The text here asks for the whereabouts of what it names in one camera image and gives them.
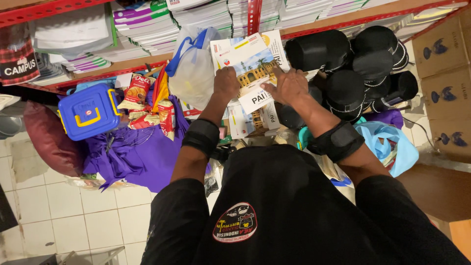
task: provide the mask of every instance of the printed logo patch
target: printed logo patch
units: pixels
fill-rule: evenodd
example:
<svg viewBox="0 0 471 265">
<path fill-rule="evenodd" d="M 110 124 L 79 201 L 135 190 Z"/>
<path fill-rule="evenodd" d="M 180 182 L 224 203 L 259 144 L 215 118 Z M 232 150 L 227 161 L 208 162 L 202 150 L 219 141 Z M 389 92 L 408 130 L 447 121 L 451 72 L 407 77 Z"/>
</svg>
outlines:
<svg viewBox="0 0 471 265">
<path fill-rule="evenodd" d="M 252 205 L 240 202 L 219 217 L 212 236 L 219 242 L 235 243 L 249 239 L 256 229 L 255 210 Z"/>
</svg>

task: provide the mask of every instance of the black elbow brace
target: black elbow brace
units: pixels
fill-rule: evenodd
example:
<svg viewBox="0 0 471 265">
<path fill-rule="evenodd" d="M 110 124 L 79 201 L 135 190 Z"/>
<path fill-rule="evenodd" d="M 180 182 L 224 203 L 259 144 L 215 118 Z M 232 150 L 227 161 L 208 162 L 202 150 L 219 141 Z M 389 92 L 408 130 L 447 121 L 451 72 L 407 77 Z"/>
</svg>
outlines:
<svg viewBox="0 0 471 265">
<path fill-rule="evenodd" d="M 219 127 L 205 119 L 197 119 L 190 124 L 181 146 L 191 146 L 203 152 L 207 158 L 219 143 Z"/>
<path fill-rule="evenodd" d="M 307 149 L 316 155 L 327 155 L 334 163 L 338 163 L 358 150 L 364 142 L 363 136 L 349 122 L 341 121 L 310 141 Z"/>
</svg>

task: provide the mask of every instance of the person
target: person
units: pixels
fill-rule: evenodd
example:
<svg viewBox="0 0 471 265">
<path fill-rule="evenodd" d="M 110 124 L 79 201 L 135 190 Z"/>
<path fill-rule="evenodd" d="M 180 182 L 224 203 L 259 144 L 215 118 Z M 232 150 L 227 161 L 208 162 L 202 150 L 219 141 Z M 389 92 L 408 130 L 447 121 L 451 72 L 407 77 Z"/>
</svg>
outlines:
<svg viewBox="0 0 471 265">
<path fill-rule="evenodd" d="M 273 72 L 277 86 L 260 86 L 322 140 L 319 146 L 351 178 L 356 206 L 310 154 L 273 145 L 230 155 L 209 213 L 203 183 L 219 140 L 215 124 L 240 87 L 234 68 L 224 67 L 188 129 L 170 184 L 152 201 L 141 264 L 470 264 L 353 127 L 308 94 L 302 71 Z"/>
</svg>

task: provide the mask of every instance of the maroon pillow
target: maroon pillow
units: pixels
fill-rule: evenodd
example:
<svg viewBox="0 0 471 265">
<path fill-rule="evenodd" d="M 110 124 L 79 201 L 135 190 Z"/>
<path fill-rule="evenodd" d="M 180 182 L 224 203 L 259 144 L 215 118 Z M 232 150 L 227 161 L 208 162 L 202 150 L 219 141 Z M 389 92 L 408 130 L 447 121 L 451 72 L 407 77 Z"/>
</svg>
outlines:
<svg viewBox="0 0 471 265">
<path fill-rule="evenodd" d="M 70 139 L 60 118 L 43 104 L 28 101 L 24 124 L 39 156 L 55 171 L 71 177 L 83 173 L 83 156 L 79 143 Z"/>
</svg>

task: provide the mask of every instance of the blue plastic container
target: blue plastic container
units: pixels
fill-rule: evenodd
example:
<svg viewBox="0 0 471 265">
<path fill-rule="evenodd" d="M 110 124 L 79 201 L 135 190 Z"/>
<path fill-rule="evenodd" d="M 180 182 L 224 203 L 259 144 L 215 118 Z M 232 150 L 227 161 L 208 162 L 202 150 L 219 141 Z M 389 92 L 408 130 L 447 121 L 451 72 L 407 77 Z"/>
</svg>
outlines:
<svg viewBox="0 0 471 265">
<path fill-rule="evenodd" d="M 90 86 L 59 101 L 59 116 L 65 133 L 74 141 L 113 130 L 122 113 L 114 89 L 105 83 Z"/>
</svg>

